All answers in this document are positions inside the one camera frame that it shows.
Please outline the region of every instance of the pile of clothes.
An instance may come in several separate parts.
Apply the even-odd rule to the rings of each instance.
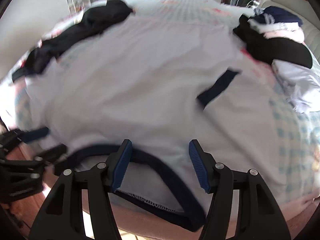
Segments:
[[[304,44],[303,22],[285,9],[270,6],[241,15],[233,32],[246,43],[256,60],[272,66],[295,111],[320,111],[320,77],[312,70],[311,53]]]

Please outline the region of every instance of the white fabric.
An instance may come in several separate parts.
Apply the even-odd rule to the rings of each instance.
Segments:
[[[246,73],[240,73],[234,77],[225,91],[204,108],[208,119],[231,140],[234,147],[244,152],[257,153],[251,158],[259,171],[263,170],[265,164],[278,161],[275,154],[262,153],[278,152],[277,146],[270,144],[276,142],[278,136],[274,123],[270,122],[273,117],[269,100],[269,90]]]
[[[88,144],[121,144],[129,138],[134,147],[169,165],[207,212],[212,196],[200,188],[188,155],[189,141],[197,138],[205,151],[229,168],[258,169],[277,197],[286,184],[285,175],[278,171],[277,139],[254,133],[263,141],[257,151],[250,138],[231,137],[236,131],[230,131],[227,115],[221,113],[227,122],[221,133],[196,103],[197,95],[228,67],[251,73],[247,68],[252,61],[235,46],[229,31],[223,26],[130,16],[97,37],[64,73],[50,74],[49,69],[58,69],[51,63],[43,76],[28,78],[35,127],[49,127],[56,141],[68,146],[69,154]],[[263,107],[268,115],[252,111],[252,120],[265,119],[271,128],[271,110]],[[242,124],[250,130],[252,122]],[[89,158],[79,169],[105,158]],[[143,165],[129,164],[120,190],[182,211],[159,176]]]
[[[296,112],[320,111],[319,76],[306,67],[282,60],[274,60],[272,68]]]
[[[300,28],[297,22],[296,23],[261,24],[254,19],[249,19],[248,23],[250,24],[250,27],[256,30],[258,33],[266,33],[266,32],[273,32],[273,31],[279,31],[279,30],[292,32]]]

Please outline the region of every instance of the navy trim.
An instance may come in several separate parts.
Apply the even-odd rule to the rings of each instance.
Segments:
[[[73,153],[73,155],[68,157],[65,161],[57,163],[55,165],[54,174],[59,176],[65,169],[74,169],[89,156],[109,155],[113,152],[117,152],[119,147],[119,145],[104,144],[81,149]],[[169,166],[153,155],[137,149],[132,150],[130,162],[148,165],[158,173],[163,182],[171,190],[184,212],[180,215],[164,211],[119,191],[116,191],[114,193],[115,195],[118,195],[136,206],[139,206],[140,208],[191,232],[197,231],[204,225],[205,213],[203,208],[186,184]]]
[[[197,96],[197,99],[199,100],[202,107],[205,108],[208,103],[210,103],[224,90],[226,90],[226,88],[230,85],[231,81],[238,74],[240,74],[240,72],[227,69],[227,71],[217,79],[217,81],[214,83],[212,87],[210,87],[209,89],[202,92],[199,96]]]
[[[43,127],[38,130],[25,132],[23,135],[20,136],[20,139],[24,143],[29,143],[31,141],[45,137],[48,134],[49,134],[49,129],[47,127]]]

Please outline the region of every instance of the bedding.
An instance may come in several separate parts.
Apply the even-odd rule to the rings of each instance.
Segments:
[[[217,4],[213,0],[125,1],[128,5],[134,7],[137,16],[148,16],[152,19],[160,19],[170,23],[184,22],[198,25],[209,24],[211,26],[224,24],[229,27],[236,27],[242,13],[246,13],[248,16],[254,14],[251,9],[228,7]],[[94,39],[89,39],[73,46],[60,59],[61,71],[73,66],[79,56],[90,49],[90,46],[93,46],[94,43]],[[226,46],[224,49],[228,50],[230,48],[232,48],[232,46]],[[280,174],[279,177],[282,179],[281,189],[274,189],[275,191],[279,190],[275,193],[277,195],[277,201],[281,205],[290,203],[302,196],[309,196],[310,199],[312,199],[314,195],[310,196],[308,194],[315,192],[314,190],[319,187],[318,169],[316,169],[315,166],[313,166],[312,169],[312,164],[316,161],[315,149],[319,144],[320,114],[317,112],[310,114],[295,113],[292,107],[284,100],[283,91],[276,82],[270,67],[264,63],[253,60],[250,55],[246,54],[245,50],[242,49],[241,52],[243,57],[239,57],[242,57],[248,65],[251,65],[252,72],[259,78],[260,82],[272,87],[274,92],[273,98],[268,104],[272,111],[272,122],[275,124],[276,140],[278,141],[277,150],[273,152],[277,160],[276,162],[278,163],[275,165],[277,169],[276,174]],[[15,68],[18,68],[22,62],[23,59]],[[319,64],[314,56],[311,70],[317,74],[319,74],[320,71]],[[30,102],[26,94],[25,81],[21,80],[15,86],[10,84],[9,73],[1,85],[1,97],[4,98],[4,93],[13,91],[11,92],[12,97],[7,96],[7,101],[13,101],[13,98],[15,98],[15,105],[20,108],[20,111],[17,111],[16,107],[12,107],[9,110],[2,107],[0,115],[8,125],[16,124],[23,129],[31,129]],[[91,159],[91,163],[88,161],[86,164],[87,167],[97,163],[97,159],[98,158]],[[297,212],[302,211],[298,210],[301,207],[293,208],[296,212],[291,213],[291,217],[296,215]],[[173,207],[173,209],[179,211],[179,207]]]
[[[265,109],[268,116],[250,112],[256,113],[250,115],[252,121],[264,121],[259,123],[261,133],[256,131],[257,137],[248,133],[243,140],[229,140],[231,130],[235,133],[238,129],[231,128],[228,136],[220,134],[198,111],[196,96],[225,68],[239,68],[256,78],[252,71],[255,64],[234,45],[233,38],[226,26],[130,16],[95,38],[68,67],[52,60],[46,73],[27,79],[33,128],[49,127],[52,137],[68,146],[68,155],[94,144],[119,145],[129,138],[133,147],[173,169],[207,212],[211,196],[201,190],[187,150],[190,139],[198,138],[207,152],[231,169],[259,167],[271,191],[280,197],[285,176],[278,172],[277,136],[270,107]],[[276,96],[264,85],[259,86],[268,98]],[[255,130],[248,122],[239,125]],[[53,146],[45,140],[41,145]],[[84,160],[80,169],[93,164],[88,162]],[[184,211],[156,173],[145,166],[130,163],[119,190],[175,212]]]

